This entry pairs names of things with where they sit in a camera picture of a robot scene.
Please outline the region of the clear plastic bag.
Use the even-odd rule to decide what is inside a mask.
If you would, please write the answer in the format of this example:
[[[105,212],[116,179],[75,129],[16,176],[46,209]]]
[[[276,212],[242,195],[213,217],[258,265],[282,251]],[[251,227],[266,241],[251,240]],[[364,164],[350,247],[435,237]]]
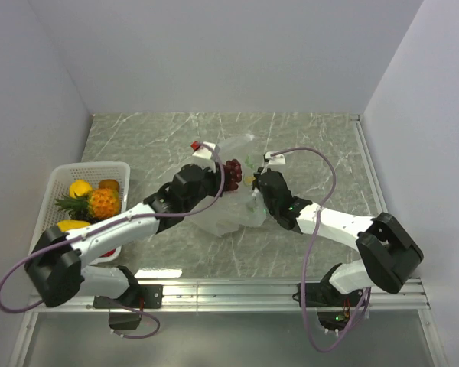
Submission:
[[[240,163],[241,181],[238,187],[231,190],[226,187],[222,197],[209,209],[194,216],[188,221],[215,236],[235,232],[241,226],[259,227],[266,219],[266,207],[263,199],[253,193],[253,174],[258,164],[252,155],[256,147],[256,138],[252,134],[244,134],[217,143],[218,155],[224,164],[236,160]]]

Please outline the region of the red grape bunch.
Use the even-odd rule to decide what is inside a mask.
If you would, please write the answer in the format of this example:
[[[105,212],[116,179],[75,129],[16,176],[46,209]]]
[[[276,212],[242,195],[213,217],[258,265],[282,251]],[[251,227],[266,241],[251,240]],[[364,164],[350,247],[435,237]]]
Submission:
[[[228,160],[224,165],[225,184],[223,191],[232,192],[239,188],[243,173],[241,163],[237,159]]]

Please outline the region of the orange fruit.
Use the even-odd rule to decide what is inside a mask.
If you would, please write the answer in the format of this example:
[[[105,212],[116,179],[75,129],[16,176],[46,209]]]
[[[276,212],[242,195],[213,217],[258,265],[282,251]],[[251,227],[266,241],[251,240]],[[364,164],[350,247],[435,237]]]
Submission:
[[[71,219],[85,222],[109,219],[121,211],[119,193],[108,188],[91,190],[83,195],[63,195],[55,200],[55,206]]]

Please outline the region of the yellow banana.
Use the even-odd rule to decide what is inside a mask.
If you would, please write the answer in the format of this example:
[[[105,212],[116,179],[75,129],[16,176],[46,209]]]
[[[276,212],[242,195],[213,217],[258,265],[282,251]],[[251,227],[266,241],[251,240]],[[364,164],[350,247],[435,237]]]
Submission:
[[[86,228],[90,225],[89,222],[86,221],[80,221],[80,220],[73,220],[73,219],[68,219],[68,220],[62,220],[57,223],[57,227],[62,231],[62,232],[69,232],[75,229],[82,229]]]

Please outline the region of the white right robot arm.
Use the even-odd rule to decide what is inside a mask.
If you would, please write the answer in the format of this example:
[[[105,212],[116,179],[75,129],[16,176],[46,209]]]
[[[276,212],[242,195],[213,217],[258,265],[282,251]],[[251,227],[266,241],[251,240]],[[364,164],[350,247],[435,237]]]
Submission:
[[[316,232],[360,255],[359,260],[337,265],[325,276],[321,295],[330,305],[341,304],[348,294],[366,287],[397,294],[424,259],[422,250],[389,213],[355,216],[326,209],[292,195],[278,171],[258,171],[253,186],[283,229],[307,235]]]

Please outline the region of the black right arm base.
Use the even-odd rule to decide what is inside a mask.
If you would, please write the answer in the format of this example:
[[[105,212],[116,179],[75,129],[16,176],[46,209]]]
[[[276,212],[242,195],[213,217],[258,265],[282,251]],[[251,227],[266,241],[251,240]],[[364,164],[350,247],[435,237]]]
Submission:
[[[325,331],[342,332],[362,295],[360,290],[341,294],[325,283],[305,284],[306,308],[318,309],[317,320]]]

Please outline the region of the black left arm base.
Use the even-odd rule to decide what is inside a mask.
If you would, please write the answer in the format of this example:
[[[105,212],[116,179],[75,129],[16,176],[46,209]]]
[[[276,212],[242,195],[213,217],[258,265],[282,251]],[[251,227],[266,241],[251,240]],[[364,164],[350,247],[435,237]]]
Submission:
[[[163,286],[160,284],[130,286],[121,296],[112,299],[107,296],[95,296],[94,310],[108,310],[109,327],[118,334],[124,331],[137,330],[142,320],[149,319],[155,324],[154,335],[161,328],[160,321],[149,310],[161,308]]]

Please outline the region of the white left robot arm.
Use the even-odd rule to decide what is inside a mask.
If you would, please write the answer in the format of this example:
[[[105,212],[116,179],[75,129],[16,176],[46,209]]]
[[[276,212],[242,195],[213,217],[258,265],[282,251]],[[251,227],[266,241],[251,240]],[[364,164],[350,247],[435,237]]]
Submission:
[[[58,307],[81,290],[97,298],[131,307],[145,290],[125,266],[97,268],[92,261],[132,241],[157,235],[194,215],[197,205],[217,199],[224,188],[221,167],[189,164],[171,182],[124,213],[82,229],[61,232],[53,226],[43,232],[24,269],[46,307]]]

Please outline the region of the red pepper in basket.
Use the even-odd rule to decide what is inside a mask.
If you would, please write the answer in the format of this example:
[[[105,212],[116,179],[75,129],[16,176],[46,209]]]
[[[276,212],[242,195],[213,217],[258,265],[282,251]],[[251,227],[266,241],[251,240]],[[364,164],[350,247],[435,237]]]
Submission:
[[[109,252],[105,253],[104,255],[102,255],[101,257],[102,258],[109,257],[109,256],[113,255],[115,252],[116,252],[116,250],[109,251]]]

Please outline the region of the yellow bell pepper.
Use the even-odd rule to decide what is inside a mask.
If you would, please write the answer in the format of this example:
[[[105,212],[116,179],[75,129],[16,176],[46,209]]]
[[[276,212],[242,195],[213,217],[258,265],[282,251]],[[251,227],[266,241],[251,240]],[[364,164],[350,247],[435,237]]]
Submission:
[[[93,187],[85,180],[76,180],[69,187],[69,195],[74,199],[88,196],[92,191]]]

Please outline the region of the white plastic basket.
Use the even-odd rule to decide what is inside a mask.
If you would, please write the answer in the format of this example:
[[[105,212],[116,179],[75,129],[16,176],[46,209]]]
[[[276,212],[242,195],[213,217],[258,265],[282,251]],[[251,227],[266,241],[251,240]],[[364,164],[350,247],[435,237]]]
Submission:
[[[82,162],[60,165],[55,168],[47,183],[29,252],[35,247],[45,229],[70,218],[66,213],[58,211],[55,202],[56,199],[69,193],[71,184],[77,180],[85,180],[93,188],[97,188],[102,180],[116,180],[120,185],[120,212],[123,213],[127,207],[130,173],[130,166],[121,161]]]

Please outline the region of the aluminium side rail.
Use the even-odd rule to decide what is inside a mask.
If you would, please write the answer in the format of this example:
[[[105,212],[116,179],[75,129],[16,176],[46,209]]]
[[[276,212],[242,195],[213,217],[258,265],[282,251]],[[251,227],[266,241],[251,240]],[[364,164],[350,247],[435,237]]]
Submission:
[[[369,184],[373,192],[373,198],[376,204],[376,208],[380,213],[388,213],[389,210],[387,208],[385,197],[383,196],[383,192],[379,183],[379,178],[376,174],[376,169],[374,167],[372,155],[370,154],[369,147],[366,141],[366,136],[363,131],[363,126],[361,124],[362,117],[363,116],[361,114],[352,114],[350,115],[350,121],[352,122],[356,140],[359,145],[359,150],[363,159],[363,164],[366,169]]]

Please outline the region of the aluminium mounting rail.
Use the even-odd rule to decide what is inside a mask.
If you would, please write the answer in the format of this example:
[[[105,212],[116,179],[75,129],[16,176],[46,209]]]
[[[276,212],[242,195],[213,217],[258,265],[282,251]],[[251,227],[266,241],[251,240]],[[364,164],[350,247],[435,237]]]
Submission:
[[[298,312],[291,296],[297,291],[292,278],[141,279],[142,285],[162,286],[162,313]],[[371,290],[371,310],[427,310],[430,303],[422,281],[407,281],[397,294],[378,287]]]

